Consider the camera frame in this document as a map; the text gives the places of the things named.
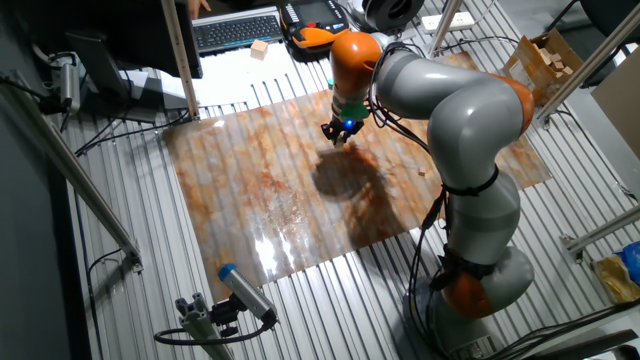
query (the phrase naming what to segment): wooden block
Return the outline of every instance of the wooden block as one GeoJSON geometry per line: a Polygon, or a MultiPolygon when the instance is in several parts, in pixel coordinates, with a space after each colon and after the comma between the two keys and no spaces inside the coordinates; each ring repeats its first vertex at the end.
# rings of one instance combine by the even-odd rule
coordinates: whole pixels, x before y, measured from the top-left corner
{"type": "Polygon", "coordinates": [[[542,60],[544,60],[545,64],[551,65],[551,54],[549,54],[549,51],[547,51],[547,49],[540,49],[540,56],[542,56],[542,60]]]}
{"type": "Polygon", "coordinates": [[[264,41],[256,40],[251,45],[251,57],[258,60],[264,60],[264,57],[267,56],[267,44],[264,41]]]}

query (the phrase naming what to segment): aluminum rod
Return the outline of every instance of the aluminum rod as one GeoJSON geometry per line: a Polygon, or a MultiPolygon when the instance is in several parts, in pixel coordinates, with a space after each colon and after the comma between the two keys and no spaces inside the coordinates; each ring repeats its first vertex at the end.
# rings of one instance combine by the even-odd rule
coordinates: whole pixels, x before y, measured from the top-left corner
{"type": "Polygon", "coordinates": [[[571,95],[584,80],[591,75],[600,63],[606,59],[611,52],[624,40],[636,26],[640,23],[640,4],[638,4],[629,15],[618,25],[618,27],[609,35],[609,37],[598,47],[598,49],[589,56],[589,59],[573,73],[573,75],[564,83],[558,92],[549,100],[549,102],[538,113],[536,121],[544,121],[547,116],[551,115],[560,104],[571,95]]]}
{"type": "Polygon", "coordinates": [[[585,246],[596,242],[599,239],[611,234],[612,232],[632,224],[640,220],[640,205],[625,211],[621,215],[616,216],[611,221],[599,226],[597,229],[589,232],[588,234],[581,236],[579,239],[571,241],[567,246],[567,250],[570,254],[575,254],[582,250],[585,246]]]}
{"type": "Polygon", "coordinates": [[[182,87],[184,88],[187,105],[189,106],[189,115],[192,120],[199,120],[200,112],[198,110],[198,101],[196,100],[196,92],[193,89],[193,79],[191,78],[191,70],[189,69],[187,51],[185,50],[184,42],[182,41],[182,31],[180,30],[180,21],[178,20],[176,3],[174,0],[161,0],[161,2],[162,11],[164,12],[165,20],[167,21],[167,28],[169,29],[169,36],[172,40],[171,45],[173,45],[173,53],[176,56],[178,71],[180,73],[180,78],[182,79],[182,87]]]}
{"type": "Polygon", "coordinates": [[[8,85],[0,85],[0,95],[13,106],[18,117],[31,130],[58,170],[76,189],[96,218],[98,218],[98,221],[118,243],[127,257],[131,259],[134,265],[140,265],[140,251],[137,245],[132,241],[120,220],[100,195],[91,178],[82,169],[78,159],[67,147],[57,127],[44,118],[31,96],[22,90],[8,85]]]}
{"type": "Polygon", "coordinates": [[[444,7],[444,12],[442,13],[442,18],[440,18],[440,22],[438,23],[438,28],[436,29],[435,34],[431,38],[431,44],[429,44],[429,51],[427,51],[427,58],[432,59],[433,55],[440,50],[440,45],[442,45],[442,41],[444,37],[447,35],[449,31],[449,26],[451,26],[451,22],[453,21],[453,17],[456,15],[456,12],[460,9],[460,5],[462,5],[462,0],[450,0],[444,7]]]}

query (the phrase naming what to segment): keyboard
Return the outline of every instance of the keyboard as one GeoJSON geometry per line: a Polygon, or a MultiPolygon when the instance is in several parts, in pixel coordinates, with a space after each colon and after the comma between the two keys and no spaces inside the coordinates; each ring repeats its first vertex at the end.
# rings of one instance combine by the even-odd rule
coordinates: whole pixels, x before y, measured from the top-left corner
{"type": "Polygon", "coordinates": [[[283,38],[275,15],[198,25],[194,31],[200,54],[250,46],[254,40],[269,42],[283,38]]]}

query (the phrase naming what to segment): desk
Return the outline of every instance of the desk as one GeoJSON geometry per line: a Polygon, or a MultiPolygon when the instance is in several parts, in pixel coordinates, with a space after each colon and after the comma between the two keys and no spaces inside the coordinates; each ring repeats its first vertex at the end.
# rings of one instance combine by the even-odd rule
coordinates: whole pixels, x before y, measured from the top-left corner
{"type": "MultiPolygon", "coordinates": [[[[477,18],[489,2],[468,1],[461,10],[477,18]]],[[[441,7],[442,1],[427,1],[420,16],[434,15],[441,7]]],[[[445,43],[492,34],[519,38],[498,4],[475,28],[448,34],[445,43]]],[[[422,45],[427,39],[427,35],[418,33],[412,41],[422,45]]],[[[462,50],[469,51],[481,70],[495,71],[513,48],[502,42],[483,42],[465,45],[462,50]]],[[[307,64],[291,61],[287,68],[277,78],[253,82],[248,89],[251,99],[246,103],[209,107],[202,115],[244,111],[327,89],[331,73],[326,59],[307,64]]],[[[158,121],[164,123],[166,119],[159,116],[158,121]]],[[[500,347],[541,326],[575,319],[608,304],[588,265],[574,265],[557,239],[562,233],[580,236],[631,208],[631,202],[611,186],[613,179],[584,136],[575,130],[573,120],[554,115],[552,121],[548,132],[532,128],[526,134],[553,179],[520,192],[522,217],[512,241],[531,259],[536,280],[515,304],[487,319],[495,332],[492,343],[482,344],[487,353],[491,344],[500,347]]],[[[104,124],[103,120],[72,123],[65,139],[77,149],[104,124]]],[[[145,126],[126,123],[116,133],[145,126]]],[[[212,298],[161,134],[148,132],[118,139],[115,146],[103,144],[81,163],[125,228],[135,236],[145,259],[141,275],[120,272],[121,255],[113,257],[117,261],[106,261],[94,270],[105,358],[205,359],[199,348],[172,348],[156,344],[152,338],[154,332],[178,327],[175,299],[188,298],[196,291],[201,291],[209,303],[212,298]]],[[[82,209],[90,260],[115,250],[115,243],[93,215],[84,206],[82,209]]],[[[78,235],[75,217],[74,224],[78,235]]],[[[275,332],[232,345],[237,358],[429,358],[424,345],[410,331],[410,324],[403,320],[400,306],[417,235],[410,231],[263,286],[278,308],[281,324],[275,332]]],[[[604,256],[639,236],[636,226],[628,226],[589,246],[587,254],[604,256]]],[[[436,270],[435,255],[441,254],[445,239],[436,227],[428,237],[422,274],[436,270]]],[[[82,267],[81,257],[78,261],[82,267]]],[[[82,282],[86,292],[84,278],[82,282]]],[[[91,316],[87,319],[89,329],[93,329],[91,316]]],[[[251,315],[242,315],[237,325],[241,333],[257,327],[251,315]]],[[[89,334],[98,358],[95,334],[89,334]]]]}

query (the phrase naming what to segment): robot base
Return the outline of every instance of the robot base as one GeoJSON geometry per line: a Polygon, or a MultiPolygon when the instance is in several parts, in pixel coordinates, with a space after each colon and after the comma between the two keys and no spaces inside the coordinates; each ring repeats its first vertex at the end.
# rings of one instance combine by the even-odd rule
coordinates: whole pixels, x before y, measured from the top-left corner
{"type": "MultiPolygon", "coordinates": [[[[433,292],[429,288],[430,279],[420,278],[416,284],[415,306],[409,303],[408,292],[402,298],[404,316],[408,322],[412,313],[418,318],[427,318],[427,305],[431,301],[429,312],[430,333],[426,334],[437,340],[441,350],[454,359],[473,359],[483,356],[477,341],[490,336],[489,329],[482,320],[472,320],[455,313],[444,301],[440,292],[433,292]]],[[[424,331],[420,324],[418,329],[422,335],[424,331]]]]}

